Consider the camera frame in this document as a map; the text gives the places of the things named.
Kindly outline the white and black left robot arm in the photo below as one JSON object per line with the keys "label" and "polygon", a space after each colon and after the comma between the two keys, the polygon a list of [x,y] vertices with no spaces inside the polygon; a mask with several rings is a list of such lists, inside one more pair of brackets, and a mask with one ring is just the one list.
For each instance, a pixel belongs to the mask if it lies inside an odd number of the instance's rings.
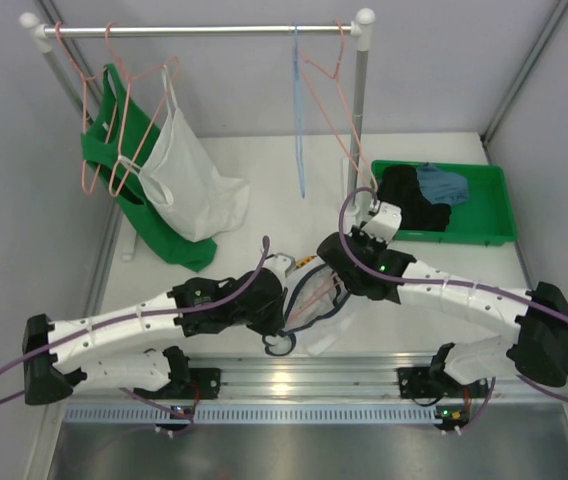
{"label": "white and black left robot arm", "polygon": [[134,306],[76,320],[45,314],[23,335],[26,404],[52,404],[103,388],[161,390],[178,397],[190,372],[182,339],[243,326],[273,336],[284,325],[286,276],[272,267],[221,281],[192,278]]}

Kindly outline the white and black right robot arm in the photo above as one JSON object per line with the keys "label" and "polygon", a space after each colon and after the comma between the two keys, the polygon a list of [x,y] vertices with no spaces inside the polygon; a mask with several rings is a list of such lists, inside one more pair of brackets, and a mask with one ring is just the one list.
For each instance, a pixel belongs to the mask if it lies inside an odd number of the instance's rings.
{"label": "white and black right robot arm", "polygon": [[317,253],[355,296],[424,307],[492,332],[487,339],[438,349],[429,376],[440,395],[454,396],[488,377],[520,375],[546,387],[566,385],[568,324],[562,319],[568,301],[559,287],[541,282],[533,290],[484,290],[361,231],[333,233]]}

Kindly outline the white printed navy-trim tank top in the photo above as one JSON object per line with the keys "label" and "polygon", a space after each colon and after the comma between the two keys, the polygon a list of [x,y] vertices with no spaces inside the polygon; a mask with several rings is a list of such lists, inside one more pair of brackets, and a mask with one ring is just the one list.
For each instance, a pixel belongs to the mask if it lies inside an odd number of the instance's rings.
{"label": "white printed navy-trim tank top", "polygon": [[296,267],[286,279],[284,326],[275,335],[262,338],[264,351],[271,357],[285,357],[294,352],[318,356],[333,345],[352,322],[352,312],[347,307],[351,294],[338,276],[335,286],[326,295],[299,312],[313,291],[334,271],[315,255],[296,261]]}

